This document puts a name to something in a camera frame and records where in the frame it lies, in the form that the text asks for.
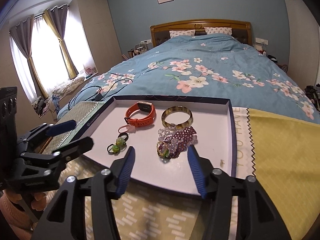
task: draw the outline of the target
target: floral duvet cover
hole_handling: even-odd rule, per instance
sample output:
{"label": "floral duvet cover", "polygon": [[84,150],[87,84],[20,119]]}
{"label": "floral duvet cover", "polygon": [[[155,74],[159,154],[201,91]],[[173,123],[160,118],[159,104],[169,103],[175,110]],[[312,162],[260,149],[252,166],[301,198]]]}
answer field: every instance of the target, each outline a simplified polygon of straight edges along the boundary
{"label": "floral duvet cover", "polygon": [[[115,94],[229,98],[232,106],[320,124],[311,101],[285,72],[253,47],[227,34],[171,38],[92,78],[83,89],[92,85],[101,86],[102,95],[108,91],[105,100]],[[75,104],[96,90],[85,90]],[[67,112],[66,105],[58,119]]]}

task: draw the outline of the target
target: wooden headboard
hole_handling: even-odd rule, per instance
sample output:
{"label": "wooden headboard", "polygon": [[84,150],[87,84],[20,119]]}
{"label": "wooden headboard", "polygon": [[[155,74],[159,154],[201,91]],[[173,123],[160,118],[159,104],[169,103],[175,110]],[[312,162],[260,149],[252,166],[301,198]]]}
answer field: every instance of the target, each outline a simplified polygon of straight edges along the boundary
{"label": "wooden headboard", "polygon": [[250,22],[204,19],[187,20],[171,23],[163,23],[150,27],[153,47],[156,47],[170,39],[169,31],[196,30],[195,35],[206,35],[204,27],[229,27],[232,28],[232,36],[244,44],[252,46]]}

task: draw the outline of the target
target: pink keychain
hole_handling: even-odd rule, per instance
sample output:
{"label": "pink keychain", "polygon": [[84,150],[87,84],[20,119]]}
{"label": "pink keychain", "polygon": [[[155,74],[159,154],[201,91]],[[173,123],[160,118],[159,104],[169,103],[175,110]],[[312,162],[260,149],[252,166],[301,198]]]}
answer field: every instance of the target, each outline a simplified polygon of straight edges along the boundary
{"label": "pink keychain", "polygon": [[121,126],[121,127],[118,129],[118,133],[122,133],[122,132],[120,132],[120,130],[121,130],[122,128],[127,128],[127,130],[124,131],[124,132],[126,132],[126,133],[135,133],[135,132],[136,132],[136,127],[135,127],[135,126],[130,125],[130,124],[127,124],[127,125]]}

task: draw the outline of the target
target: smartwatch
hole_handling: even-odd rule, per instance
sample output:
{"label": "smartwatch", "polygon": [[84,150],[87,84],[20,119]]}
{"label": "smartwatch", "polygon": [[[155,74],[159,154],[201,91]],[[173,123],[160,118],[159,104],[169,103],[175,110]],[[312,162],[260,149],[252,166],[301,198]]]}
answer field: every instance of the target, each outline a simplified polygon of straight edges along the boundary
{"label": "smartwatch", "polygon": [[[130,115],[133,114],[133,112],[141,110],[143,112],[149,113],[146,117],[142,119],[132,119],[130,118]],[[133,125],[135,127],[143,127],[153,124],[154,118],[156,117],[156,109],[152,103],[149,102],[142,102],[139,101],[133,106],[131,106],[127,112],[125,113],[124,120],[127,124]]]}

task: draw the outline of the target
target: tortoiseshell bangle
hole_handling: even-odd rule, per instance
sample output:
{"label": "tortoiseshell bangle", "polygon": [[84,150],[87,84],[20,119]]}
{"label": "tortoiseshell bangle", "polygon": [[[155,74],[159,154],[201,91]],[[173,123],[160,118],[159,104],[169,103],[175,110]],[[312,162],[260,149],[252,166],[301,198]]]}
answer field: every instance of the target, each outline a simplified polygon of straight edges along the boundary
{"label": "tortoiseshell bangle", "polygon": [[[184,123],[179,123],[179,124],[174,124],[174,123],[168,123],[166,122],[164,119],[171,113],[175,113],[175,112],[185,112],[187,114],[190,115],[189,119],[184,122]],[[172,106],[172,107],[169,107],[168,109],[166,109],[163,113],[162,113],[162,116],[161,116],[161,121],[162,121],[162,124],[165,126],[165,127],[175,127],[176,129],[182,129],[182,128],[185,128],[185,127],[189,127],[191,124],[192,124],[192,121],[193,121],[193,116],[192,116],[192,112],[184,107],[184,106]]]}

